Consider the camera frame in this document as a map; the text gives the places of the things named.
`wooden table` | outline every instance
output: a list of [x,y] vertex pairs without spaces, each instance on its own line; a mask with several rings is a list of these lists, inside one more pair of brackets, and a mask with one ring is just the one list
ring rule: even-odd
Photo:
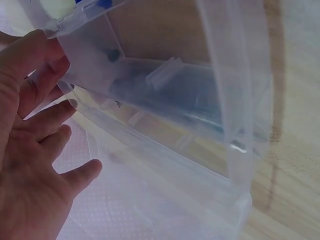
[[320,239],[320,1],[265,0],[274,75],[271,147],[242,240]]

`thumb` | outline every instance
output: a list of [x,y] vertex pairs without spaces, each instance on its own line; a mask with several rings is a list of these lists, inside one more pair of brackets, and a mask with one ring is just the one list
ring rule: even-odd
[[61,176],[71,186],[72,195],[77,196],[99,176],[101,170],[102,163],[95,159],[77,169],[61,174]]

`storage box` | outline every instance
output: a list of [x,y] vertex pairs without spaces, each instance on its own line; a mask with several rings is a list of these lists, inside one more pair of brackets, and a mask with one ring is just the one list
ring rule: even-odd
[[156,239],[236,239],[272,124],[263,1],[83,0],[44,30],[108,194]]

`hand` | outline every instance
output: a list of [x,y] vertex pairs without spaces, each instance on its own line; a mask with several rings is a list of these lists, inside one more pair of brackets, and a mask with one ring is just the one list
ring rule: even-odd
[[68,101],[25,119],[62,95],[56,84],[68,68],[58,41],[40,30],[0,52],[1,239],[55,240],[74,198],[102,169],[98,160],[64,174],[53,169],[71,135],[61,126],[76,111]]

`blue object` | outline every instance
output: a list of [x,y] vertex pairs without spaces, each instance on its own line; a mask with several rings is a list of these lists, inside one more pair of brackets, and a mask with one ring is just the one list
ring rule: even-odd
[[[82,0],[75,0],[75,3],[78,4],[80,3]],[[108,9],[112,7],[112,0],[99,0],[96,3],[99,7],[102,7],[104,9]]]

